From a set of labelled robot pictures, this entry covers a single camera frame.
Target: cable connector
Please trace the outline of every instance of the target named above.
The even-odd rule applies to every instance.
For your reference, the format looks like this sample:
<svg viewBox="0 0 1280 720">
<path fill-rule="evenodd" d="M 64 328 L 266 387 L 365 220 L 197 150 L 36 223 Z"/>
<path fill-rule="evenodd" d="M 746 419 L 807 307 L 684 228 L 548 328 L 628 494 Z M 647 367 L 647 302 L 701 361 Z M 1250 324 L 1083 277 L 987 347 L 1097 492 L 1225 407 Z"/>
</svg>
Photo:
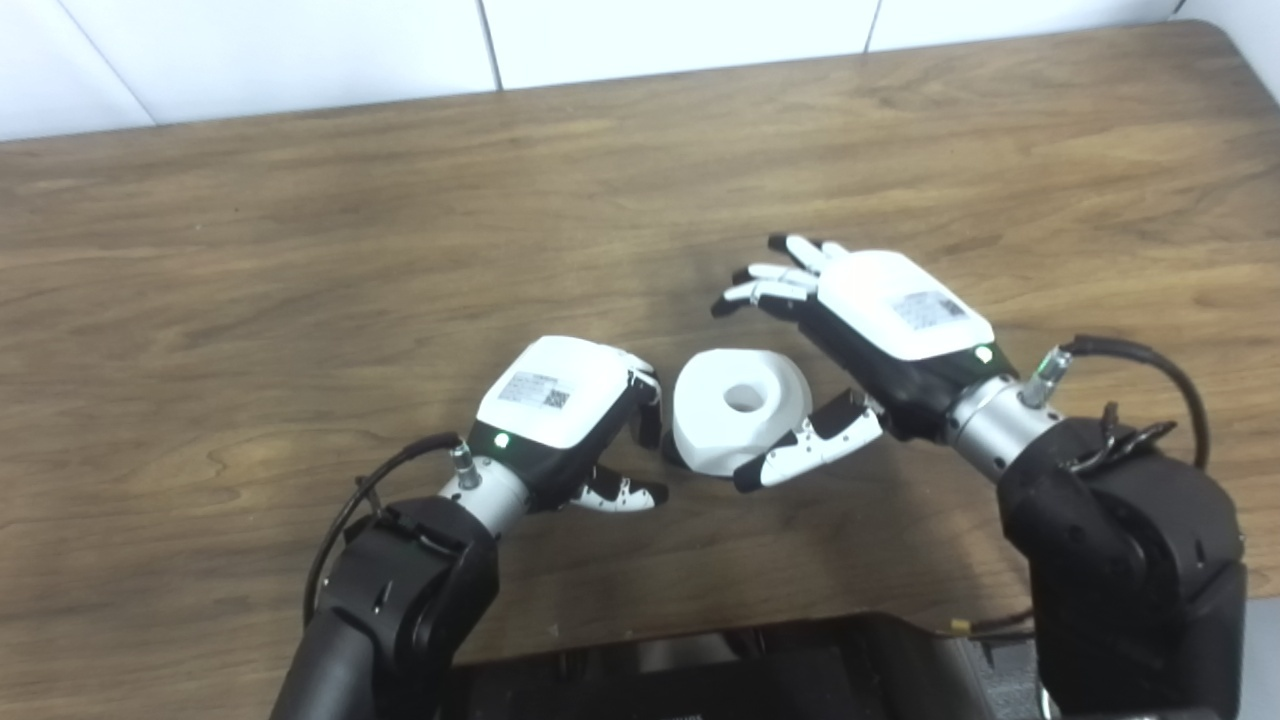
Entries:
<svg viewBox="0 0 1280 720">
<path fill-rule="evenodd" d="M 471 447 L 466 442 L 460 442 L 457 447 L 449 450 L 449 459 L 453 460 L 453 470 L 458 474 L 458 487 L 462 489 L 475 489 L 480 487 L 480 470 L 471 459 Z"/>
<path fill-rule="evenodd" d="M 1041 361 L 1039 368 L 1036 368 L 1036 373 L 1023 386 L 1021 392 L 1018 393 L 1018 400 L 1033 410 L 1044 407 L 1048 404 L 1048 398 L 1053 396 L 1053 391 L 1057 389 L 1057 384 L 1066 377 L 1066 370 L 1070 366 L 1071 354 L 1069 351 L 1061 346 L 1050 350 L 1044 360 Z"/>
</svg>

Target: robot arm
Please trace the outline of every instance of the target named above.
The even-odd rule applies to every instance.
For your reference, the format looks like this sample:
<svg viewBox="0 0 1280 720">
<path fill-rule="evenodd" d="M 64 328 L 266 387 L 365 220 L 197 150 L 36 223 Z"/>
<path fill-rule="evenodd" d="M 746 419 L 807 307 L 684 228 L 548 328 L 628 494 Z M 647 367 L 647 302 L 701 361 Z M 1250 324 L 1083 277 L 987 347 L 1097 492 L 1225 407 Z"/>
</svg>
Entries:
<svg viewBox="0 0 1280 720">
<path fill-rule="evenodd" d="M 1187 377 L 1143 346 L 1085 337 L 1023 382 L 989 323 L 905 256 L 795 234 L 769 247 L 799 268 L 746 268 L 712 314 L 754 305 L 796 323 L 861 386 L 893 437 L 954 447 L 996 483 L 1005 537 L 1030 566 L 1041 675 L 1059 705 L 1235 717 L 1243 538 L 1230 497 L 1202 471 L 1207 427 Z M 1114 405 L 1101 420 L 1050 406 L 1079 355 L 1169 374 L 1192 407 L 1197 466 L 1156 447 L 1172 423 L 1134 429 Z"/>
<path fill-rule="evenodd" d="M 544 337 L 485 395 L 468 442 L 431 436 L 361 478 L 312 565 L 273 720 L 430 717 L 453 655 L 498 594 L 497 546 L 516 520 L 568 503 L 627 512 L 666 500 L 664 486 L 598 464 L 628 423 L 657 448 L 659 402 L 653 368 L 634 355 Z M 436 450 L 454 466 L 440 493 L 381 506 L 374 487 Z M 347 527 L 361 500 L 372 512 Z M 321 580 L 339 534 L 346 547 Z"/>
</svg>

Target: white toilet paper roll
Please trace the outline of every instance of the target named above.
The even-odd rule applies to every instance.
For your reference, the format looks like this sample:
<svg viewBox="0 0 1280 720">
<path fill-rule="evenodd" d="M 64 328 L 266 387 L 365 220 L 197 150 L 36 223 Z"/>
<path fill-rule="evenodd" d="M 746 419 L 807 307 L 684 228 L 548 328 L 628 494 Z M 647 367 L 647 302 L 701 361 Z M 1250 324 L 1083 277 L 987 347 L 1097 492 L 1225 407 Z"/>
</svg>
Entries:
<svg viewBox="0 0 1280 720">
<path fill-rule="evenodd" d="M 708 350 L 676 378 L 672 437 L 690 470 L 728 478 L 812 411 L 809 383 L 790 357 Z"/>
</svg>

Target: hole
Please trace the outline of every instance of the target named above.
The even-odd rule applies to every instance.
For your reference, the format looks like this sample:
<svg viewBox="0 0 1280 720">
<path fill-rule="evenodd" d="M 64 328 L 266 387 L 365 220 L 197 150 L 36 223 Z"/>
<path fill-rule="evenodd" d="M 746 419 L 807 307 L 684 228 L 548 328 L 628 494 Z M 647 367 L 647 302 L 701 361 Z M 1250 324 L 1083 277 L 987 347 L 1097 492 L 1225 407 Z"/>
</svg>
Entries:
<svg viewBox="0 0 1280 720">
<path fill-rule="evenodd" d="M 383 589 L 378 591 L 378 597 L 374 598 L 374 615 L 381 612 L 383 606 L 387 605 L 387 598 L 390 597 L 392 594 L 392 583 L 393 580 L 387 580 L 387 584 L 383 585 Z"/>
<path fill-rule="evenodd" d="M 751 386 L 736 384 L 724 391 L 724 402 L 739 413 L 754 413 L 764 407 L 764 398 Z"/>
</svg>

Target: tile grout line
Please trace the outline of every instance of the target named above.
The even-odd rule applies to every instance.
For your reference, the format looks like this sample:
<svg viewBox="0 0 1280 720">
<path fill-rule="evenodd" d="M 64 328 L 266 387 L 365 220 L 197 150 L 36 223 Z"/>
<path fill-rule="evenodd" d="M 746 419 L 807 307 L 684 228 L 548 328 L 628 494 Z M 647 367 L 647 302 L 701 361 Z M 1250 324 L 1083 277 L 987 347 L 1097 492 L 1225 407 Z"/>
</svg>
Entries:
<svg viewBox="0 0 1280 720">
<path fill-rule="evenodd" d="M 493 31 L 489 29 L 489 13 L 485 10 L 484 0 L 476 0 L 476 12 L 480 14 L 480 32 L 484 33 L 484 47 L 489 53 L 489 72 L 493 73 L 494 90 L 502 92 L 502 70 L 498 68 L 498 50 L 493 46 Z"/>
<path fill-rule="evenodd" d="M 872 51 L 872 36 L 876 35 L 876 23 L 879 22 L 879 9 L 884 0 L 876 0 L 876 13 L 872 15 L 872 27 L 867 28 L 867 44 L 863 45 L 863 55 Z"/>
<path fill-rule="evenodd" d="M 70 18 L 72 24 L 76 26 L 76 29 L 78 29 L 81 35 L 84 36 L 84 40 L 88 42 L 90 47 L 92 47 L 93 51 L 97 53 L 97 56 L 102 59 L 102 63 L 106 64 L 106 69 L 111 70 L 111 74 L 115 76 L 115 79 L 120 81 L 120 85 L 124 87 L 124 91 L 128 92 L 131 97 L 133 97 L 133 101 L 138 104 L 138 108 L 142 108 L 142 113 L 147 117 L 148 120 L 151 120 L 151 124 L 155 127 L 160 127 L 160 123 L 156 122 L 156 118 L 155 115 L 151 114 L 151 110 L 148 110 L 146 104 L 142 102 L 142 99 L 138 97 L 138 94 L 133 92 L 133 88 L 129 87 L 129 83 L 124 79 L 124 76 L 122 76 L 120 72 L 115 69 L 115 65 L 111 64 L 111 60 L 108 59 L 106 53 L 102 53 L 102 49 L 99 47 L 96 42 L 93 42 L 93 38 L 90 37 L 87 32 L 84 32 L 84 27 L 81 26 L 79 20 L 76 19 L 76 15 L 73 15 L 72 12 L 67 9 L 67 5 L 63 4 L 63 0 L 54 0 L 54 1 L 58 3 L 58 6 L 61 8 L 64 13 L 67 13 L 67 17 Z"/>
</svg>

